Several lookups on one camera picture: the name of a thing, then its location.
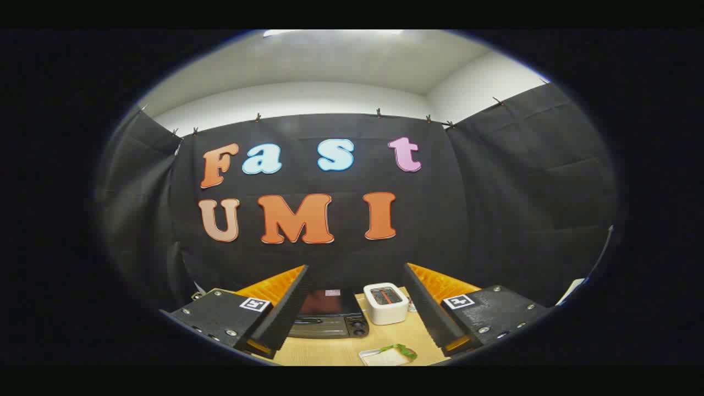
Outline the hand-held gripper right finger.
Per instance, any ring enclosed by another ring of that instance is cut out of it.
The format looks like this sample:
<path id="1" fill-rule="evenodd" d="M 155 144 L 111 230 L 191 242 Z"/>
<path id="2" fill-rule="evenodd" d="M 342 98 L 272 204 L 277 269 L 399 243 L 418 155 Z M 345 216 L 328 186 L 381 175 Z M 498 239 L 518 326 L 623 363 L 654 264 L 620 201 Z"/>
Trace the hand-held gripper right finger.
<path id="1" fill-rule="evenodd" d="M 447 358 L 497 343 L 552 311 L 502 285 L 478 288 L 412 263 L 403 266 L 403 285 Z"/>

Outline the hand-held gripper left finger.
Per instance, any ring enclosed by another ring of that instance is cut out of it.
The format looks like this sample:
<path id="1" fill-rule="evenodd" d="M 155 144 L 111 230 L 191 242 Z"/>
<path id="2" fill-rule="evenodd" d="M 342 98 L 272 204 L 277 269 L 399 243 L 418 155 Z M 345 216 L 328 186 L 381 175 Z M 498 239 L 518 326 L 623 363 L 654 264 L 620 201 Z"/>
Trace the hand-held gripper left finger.
<path id="1" fill-rule="evenodd" d="M 309 291 L 309 266 L 302 265 L 239 291 L 213 288 L 181 308 L 160 313 L 207 343 L 273 359 Z"/>

